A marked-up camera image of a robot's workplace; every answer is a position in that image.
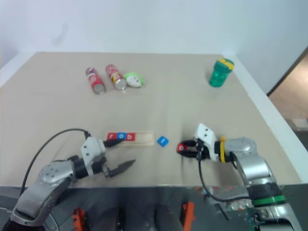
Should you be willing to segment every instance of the red block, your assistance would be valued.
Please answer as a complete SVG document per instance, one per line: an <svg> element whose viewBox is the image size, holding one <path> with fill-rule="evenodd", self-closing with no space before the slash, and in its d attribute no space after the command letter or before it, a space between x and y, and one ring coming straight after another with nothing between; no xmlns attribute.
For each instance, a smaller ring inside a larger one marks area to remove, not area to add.
<svg viewBox="0 0 308 231"><path fill-rule="evenodd" d="M177 146L177 152L184 151L186 149L187 149L187 146L182 143L179 143Z"/></svg>
<svg viewBox="0 0 308 231"><path fill-rule="evenodd" d="M116 132L109 132L107 135L107 140L116 139Z"/></svg>
<svg viewBox="0 0 308 231"><path fill-rule="evenodd" d="M126 134L126 141L135 141L135 136L136 134L135 133L127 133Z"/></svg>

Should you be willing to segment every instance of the small blue cube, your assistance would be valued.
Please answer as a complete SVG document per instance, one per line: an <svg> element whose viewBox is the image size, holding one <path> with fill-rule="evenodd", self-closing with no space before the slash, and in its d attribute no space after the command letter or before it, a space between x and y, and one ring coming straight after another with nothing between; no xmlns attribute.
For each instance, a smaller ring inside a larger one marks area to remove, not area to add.
<svg viewBox="0 0 308 231"><path fill-rule="evenodd" d="M157 140L157 143L159 143L162 147L165 147L167 145L167 143L169 142L169 140L164 137L164 136L161 136L158 140Z"/></svg>
<svg viewBox="0 0 308 231"><path fill-rule="evenodd" d="M125 132L118 132L117 136L118 139L126 139L126 133Z"/></svg>

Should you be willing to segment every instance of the soda can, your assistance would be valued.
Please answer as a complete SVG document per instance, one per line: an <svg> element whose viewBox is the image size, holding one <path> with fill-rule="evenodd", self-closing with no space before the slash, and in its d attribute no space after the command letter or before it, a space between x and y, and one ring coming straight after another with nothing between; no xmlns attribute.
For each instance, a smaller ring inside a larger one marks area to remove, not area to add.
<svg viewBox="0 0 308 231"><path fill-rule="evenodd" d="M124 90L126 87L126 80L123 78L119 70L113 65L110 64L106 67L106 73L111 79L114 87L118 90Z"/></svg>
<svg viewBox="0 0 308 231"><path fill-rule="evenodd" d="M89 67L86 70L86 75L89 83L91 84L92 90L96 94L104 94L106 92L106 87L104 85L103 80L101 79L98 72L93 67Z"/></svg>

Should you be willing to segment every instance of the table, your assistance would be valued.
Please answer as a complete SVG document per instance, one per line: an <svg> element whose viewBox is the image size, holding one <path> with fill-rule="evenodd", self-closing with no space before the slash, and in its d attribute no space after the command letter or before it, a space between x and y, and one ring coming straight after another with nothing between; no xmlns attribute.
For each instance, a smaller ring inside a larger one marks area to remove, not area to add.
<svg viewBox="0 0 308 231"><path fill-rule="evenodd" d="M86 178L75 187L200 185L197 161L176 153L177 144L193 136L198 123L227 138L247 136L269 163L279 184L300 178L234 73L222 88L209 86L219 55L40 52L25 63L1 92L1 185L21 185L37 149L54 133L72 127L105 138L108 131L153 131L169 139L166 147L115 147L107 164L136 159L125 173L105 179ZM140 89L115 90L104 68L115 64L122 73L134 71L145 79ZM97 68L107 93L95 95L85 76ZM64 134L37 158L28 178L52 160L81 156L82 133ZM203 162L208 185L241 185L231 164Z"/></svg>

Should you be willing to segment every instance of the green band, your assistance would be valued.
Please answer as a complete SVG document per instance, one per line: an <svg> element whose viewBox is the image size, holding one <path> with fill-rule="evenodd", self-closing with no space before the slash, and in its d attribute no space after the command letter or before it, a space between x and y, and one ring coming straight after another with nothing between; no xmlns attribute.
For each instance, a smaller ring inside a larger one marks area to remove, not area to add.
<svg viewBox="0 0 308 231"><path fill-rule="evenodd" d="M280 202L280 201L285 201L284 195L254 200L254 201L252 201L252 204L253 205L265 205L265 204L272 204L272 203L276 203L276 202Z"/></svg>

